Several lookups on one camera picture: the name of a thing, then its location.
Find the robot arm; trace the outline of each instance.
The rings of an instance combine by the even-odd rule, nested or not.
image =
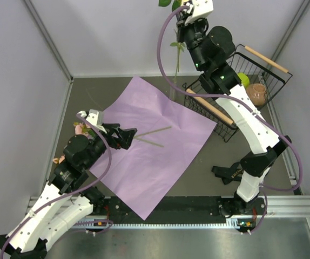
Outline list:
[[[96,110],[79,114],[101,131],[110,147],[128,149],[131,146],[137,132],[135,128],[122,130],[120,124],[103,124],[103,112]],[[44,258],[53,244],[78,220],[93,211],[100,212],[104,195],[97,188],[90,187],[58,216],[55,214],[70,195],[35,213],[49,201],[78,190],[88,178],[89,168],[105,151],[106,146],[98,135],[93,138],[75,135],[68,141],[63,152],[64,160],[57,165],[39,199],[23,219],[30,217],[30,220],[15,234],[5,250],[11,258]],[[0,248],[14,231],[0,236]]]
[[[235,198],[238,206],[241,204],[239,209],[243,210],[258,196],[260,185],[275,159],[286,149],[286,145],[255,118],[255,114],[261,117],[260,112],[249,100],[238,75],[226,62],[235,50],[230,32],[222,26],[215,26],[208,32],[206,17],[213,11],[212,0],[185,1],[183,5],[188,9],[177,15],[177,41],[186,43],[197,71],[203,72],[199,77],[202,87],[209,94],[235,97],[253,110],[253,113],[250,113],[230,99],[216,99],[239,127],[251,149],[251,152],[237,163],[244,172]]]

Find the wooden handle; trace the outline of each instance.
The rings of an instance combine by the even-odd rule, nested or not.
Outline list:
[[[284,68],[283,66],[280,66],[279,64],[275,63],[271,59],[263,56],[261,53],[257,52],[256,50],[250,48],[249,46],[245,46],[245,50],[248,52],[251,52],[252,54],[256,55],[260,59],[263,59],[268,64],[272,65],[273,67],[276,67],[277,69],[281,70],[283,73],[288,73],[288,69]]]
[[[195,94],[195,92],[193,92],[191,89],[186,89],[186,91],[188,93],[193,93]],[[220,112],[218,109],[216,109],[214,106],[212,106],[210,103],[208,103],[206,100],[204,100],[202,97],[193,97],[197,102],[199,102],[200,104],[202,104],[205,108],[207,108],[209,111],[211,111],[212,113],[214,113],[216,116],[218,116],[221,120],[225,121],[225,123],[229,124],[229,125],[233,125],[234,121],[229,118],[228,116],[224,115],[222,112]]]

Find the wire basket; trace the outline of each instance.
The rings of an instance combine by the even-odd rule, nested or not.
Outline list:
[[[250,47],[239,44],[229,59],[228,64],[236,73],[244,73],[250,79],[250,84],[261,83],[266,87],[266,102],[257,106],[260,110],[267,105],[290,80],[292,74],[287,69],[254,51]],[[207,93],[197,79],[190,85],[186,83],[183,88],[194,93]],[[214,131],[228,142],[239,130],[232,118],[212,98],[192,98],[185,96],[185,107],[217,123]]]

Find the pink flower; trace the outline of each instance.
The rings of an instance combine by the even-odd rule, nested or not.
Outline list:
[[[88,137],[89,134],[83,133],[83,126],[84,125],[80,123],[79,125],[75,127],[75,135],[85,135],[86,137]]]
[[[59,163],[61,163],[61,162],[63,162],[65,160],[65,156],[61,156],[60,158],[59,158]]]

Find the metal floor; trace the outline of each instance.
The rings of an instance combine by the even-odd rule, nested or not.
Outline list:
[[[230,229],[66,233],[46,259],[310,259],[305,219],[266,219],[252,236]]]
[[[179,77],[178,85],[191,83],[197,77]],[[169,86],[162,77],[145,77],[153,86],[159,88],[167,96]],[[111,105],[126,88],[131,78],[82,78],[75,79],[70,94],[70,99],[66,109],[62,130],[56,150],[56,157],[62,155],[62,150],[67,144],[69,138],[75,133],[73,122],[78,121],[76,113],[82,110],[95,108],[104,110]],[[178,103],[184,103],[184,97],[181,94],[176,95]],[[262,115],[267,121],[271,121],[267,107],[262,109]],[[207,140],[202,150],[192,161],[190,166],[177,181],[177,183],[167,193],[168,196],[220,196],[233,195],[238,187],[237,182],[223,185],[220,179],[217,179],[212,173],[213,166],[229,167],[232,163],[239,161],[250,148],[244,136],[238,132],[228,143],[215,133]],[[87,180],[89,183],[96,179],[93,175]],[[279,158],[266,177],[267,185],[280,188],[289,188],[291,186],[284,161]],[[99,183],[98,188],[106,195],[114,194]],[[290,193],[275,192],[267,190],[268,195],[290,195]]]

